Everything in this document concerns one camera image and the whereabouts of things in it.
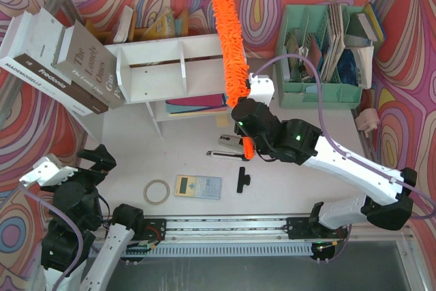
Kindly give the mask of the clear tape roll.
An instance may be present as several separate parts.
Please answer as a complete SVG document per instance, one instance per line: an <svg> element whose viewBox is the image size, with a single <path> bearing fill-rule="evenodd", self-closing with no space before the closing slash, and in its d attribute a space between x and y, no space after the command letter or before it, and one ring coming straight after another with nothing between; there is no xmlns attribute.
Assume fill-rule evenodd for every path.
<svg viewBox="0 0 436 291"><path fill-rule="evenodd" d="M170 186L166 181L154 179L145 185L143 196L146 203L153 206L161 205L170 196Z"/></svg>

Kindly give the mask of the black clip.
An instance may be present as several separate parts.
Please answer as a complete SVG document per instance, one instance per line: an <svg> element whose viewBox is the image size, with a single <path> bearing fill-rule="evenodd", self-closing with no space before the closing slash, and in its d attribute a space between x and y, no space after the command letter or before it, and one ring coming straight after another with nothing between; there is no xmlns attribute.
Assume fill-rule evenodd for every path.
<svg viewBox="0 0 436 291"><path fill-rule="evenodd" d="M236 192L238 194L243 193L244 187L250 186L250 184L251 184L251 177L249 174L246 173L245 167L241 166L238 171Z"/></svg>

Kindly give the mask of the orange microfiber duster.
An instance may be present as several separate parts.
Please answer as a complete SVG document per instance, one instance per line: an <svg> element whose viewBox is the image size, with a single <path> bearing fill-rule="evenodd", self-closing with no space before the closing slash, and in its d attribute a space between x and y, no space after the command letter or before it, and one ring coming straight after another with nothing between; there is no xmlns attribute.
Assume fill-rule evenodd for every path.
<svg viewBox="0 0 436 291"><path fill-rule="evenodd" d="M245 58L242 28L235 0L212 0L212 7L223 54L227 105L235 109L239 100L249 95L249 66Z"/></svg>

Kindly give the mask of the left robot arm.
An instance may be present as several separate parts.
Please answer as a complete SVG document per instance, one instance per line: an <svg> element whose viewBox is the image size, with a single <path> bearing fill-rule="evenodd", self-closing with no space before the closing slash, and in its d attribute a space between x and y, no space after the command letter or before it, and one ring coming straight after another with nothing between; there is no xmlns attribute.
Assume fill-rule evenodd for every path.
<svg viewBox="0 0 436 291"><path fill-rule="evenodd" d="M42 190L52 193L52 221L42 239L41 265L49 290L105 290L127 244L144 226L143 211L128 204L113 210L109 231L92 267L84 275L94 232L104 223L97 186L116 166L106 147L83 149L78 156L89 169L62 166L52 154L36 172Z"/></svg>

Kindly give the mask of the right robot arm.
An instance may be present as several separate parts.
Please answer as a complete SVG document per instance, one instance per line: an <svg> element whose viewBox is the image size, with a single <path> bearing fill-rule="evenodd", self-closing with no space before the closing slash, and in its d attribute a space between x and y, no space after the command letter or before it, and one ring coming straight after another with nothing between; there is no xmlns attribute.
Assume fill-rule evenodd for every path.
<svg viewBox="0 0 436 291"><path fill-rule="evenodd" d="M302 120L279 120L266 104L242 99L232 110L235 130L252 139L259 155L312 167L335 175L362 193L336 202L314 204L309 226L315 233L369 222L384 230L400 230L411 217L410 187L416 172L389 171L345 147L329 142L320 128Z"/></svg>

